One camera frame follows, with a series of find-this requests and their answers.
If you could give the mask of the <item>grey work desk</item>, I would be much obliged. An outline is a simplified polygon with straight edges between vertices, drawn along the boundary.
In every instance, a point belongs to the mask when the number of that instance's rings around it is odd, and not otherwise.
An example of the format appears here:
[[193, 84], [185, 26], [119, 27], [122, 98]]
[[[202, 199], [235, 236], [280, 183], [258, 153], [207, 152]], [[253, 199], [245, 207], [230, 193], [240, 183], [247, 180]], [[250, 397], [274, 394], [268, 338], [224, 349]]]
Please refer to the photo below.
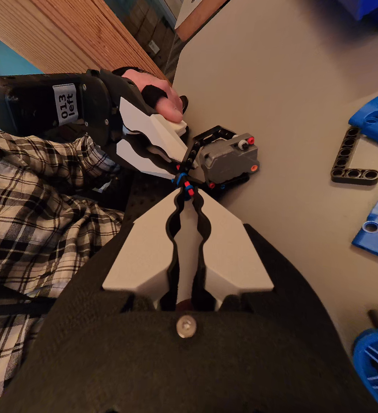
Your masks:
[[188, 41], [228, 0], [184, 0], [177, 17], [175, 32], [182, 42]]

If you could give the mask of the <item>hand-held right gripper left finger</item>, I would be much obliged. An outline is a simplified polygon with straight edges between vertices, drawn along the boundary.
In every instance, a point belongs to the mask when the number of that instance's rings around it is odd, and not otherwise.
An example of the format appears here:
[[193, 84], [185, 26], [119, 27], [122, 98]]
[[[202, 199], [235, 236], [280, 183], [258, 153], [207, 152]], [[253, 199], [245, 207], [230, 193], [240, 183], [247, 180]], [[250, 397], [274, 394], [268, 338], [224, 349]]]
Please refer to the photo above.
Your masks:
[[136, 219], [102, 288], [131, 292], [158, 302], [161, 310], [176, 309], [179, 258], [175, 241], [181, 229], [183, 189], [176, 189]]

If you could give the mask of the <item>grey toy motor assembly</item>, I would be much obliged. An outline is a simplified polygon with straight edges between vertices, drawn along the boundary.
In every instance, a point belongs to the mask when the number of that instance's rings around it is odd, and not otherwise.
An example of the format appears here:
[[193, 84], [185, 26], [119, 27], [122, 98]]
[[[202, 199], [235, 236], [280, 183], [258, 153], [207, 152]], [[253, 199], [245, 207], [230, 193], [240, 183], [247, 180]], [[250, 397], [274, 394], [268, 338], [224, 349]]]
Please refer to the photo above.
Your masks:
[[232, 139], [217, 139], [198, 153], [188, 174], [175, 175], [172, 183], [183, 186], [186, 181], [219, 201], [223, 195], [248, 182], [259, 170], [258, 147], [249, 133], [236, 134]]

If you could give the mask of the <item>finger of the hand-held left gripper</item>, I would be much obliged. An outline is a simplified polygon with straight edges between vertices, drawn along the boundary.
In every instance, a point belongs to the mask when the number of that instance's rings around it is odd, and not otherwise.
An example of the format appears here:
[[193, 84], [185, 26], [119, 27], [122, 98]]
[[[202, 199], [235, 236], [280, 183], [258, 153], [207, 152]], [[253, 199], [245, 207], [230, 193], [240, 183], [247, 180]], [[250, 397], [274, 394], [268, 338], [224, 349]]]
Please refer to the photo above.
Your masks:
[[159, 167], [179, 166], [187, 151], [181, 139], [187, 128], [185, 121], [173, 123], [157, 113], [148, 115], [124, 97], [120, 98], [119, 113], [123, 121], [122, 139], [129, 142], [137, 154]]
[[116, 154], [138, 171], [165, 179], [174, 179], [175, 174], [168, 172], [163, 167], [155, 165], [149, 158], [140, 156], [135, 152], [129, 142], [122, 139], [116, 144]]

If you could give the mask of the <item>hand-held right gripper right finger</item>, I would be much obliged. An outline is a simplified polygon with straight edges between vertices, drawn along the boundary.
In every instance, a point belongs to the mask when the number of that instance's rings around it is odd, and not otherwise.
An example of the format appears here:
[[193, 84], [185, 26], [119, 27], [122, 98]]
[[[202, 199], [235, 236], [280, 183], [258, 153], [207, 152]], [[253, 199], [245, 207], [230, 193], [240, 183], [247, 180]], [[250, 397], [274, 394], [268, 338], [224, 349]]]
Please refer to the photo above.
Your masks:
[[269, 277], [243, 222], [211, 198], [196, 190], [193, 207], [202, 240], [191, 302], [197, 311], [215, 311], [228, 296], [270, 292]]

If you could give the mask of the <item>person's left hand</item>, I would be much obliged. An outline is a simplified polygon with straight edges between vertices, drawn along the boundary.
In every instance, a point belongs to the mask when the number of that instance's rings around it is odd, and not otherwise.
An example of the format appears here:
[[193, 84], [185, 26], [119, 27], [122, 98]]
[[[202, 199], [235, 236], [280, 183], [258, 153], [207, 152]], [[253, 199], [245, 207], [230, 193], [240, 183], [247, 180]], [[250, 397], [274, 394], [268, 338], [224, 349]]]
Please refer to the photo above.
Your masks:
[[142, 94], [145, 103], [166, 120], [180, 123], [183, 120], [183, 103], [167, 80], [144, 71], [128, 69], [122, 77], [131, 80]]

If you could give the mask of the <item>blue plastic bin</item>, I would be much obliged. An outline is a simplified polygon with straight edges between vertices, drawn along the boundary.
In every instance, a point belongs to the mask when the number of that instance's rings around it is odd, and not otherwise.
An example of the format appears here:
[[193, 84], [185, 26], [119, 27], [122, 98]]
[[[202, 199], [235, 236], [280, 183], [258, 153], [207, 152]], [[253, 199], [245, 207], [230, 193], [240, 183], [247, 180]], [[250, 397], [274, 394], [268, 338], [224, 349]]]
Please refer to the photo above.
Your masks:
[[339, 0], [338, 2], [356, 21], [369, 17], [378, 26], [378, 0]]

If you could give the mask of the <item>black L-shaped toy beam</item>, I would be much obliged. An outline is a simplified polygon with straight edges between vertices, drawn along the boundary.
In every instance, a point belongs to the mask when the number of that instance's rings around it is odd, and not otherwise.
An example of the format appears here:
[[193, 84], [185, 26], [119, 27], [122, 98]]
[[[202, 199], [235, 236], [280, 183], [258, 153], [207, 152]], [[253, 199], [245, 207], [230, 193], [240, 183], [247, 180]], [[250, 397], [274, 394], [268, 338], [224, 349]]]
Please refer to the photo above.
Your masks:
[[331, 181], [333, 183], [361, 186], [374, 186], [377, 184], [377, 170], [351, 167], [351, 160], [360, 137], [361, 130], [358, 127], [350, 126], [346, 131], [331, 168]]

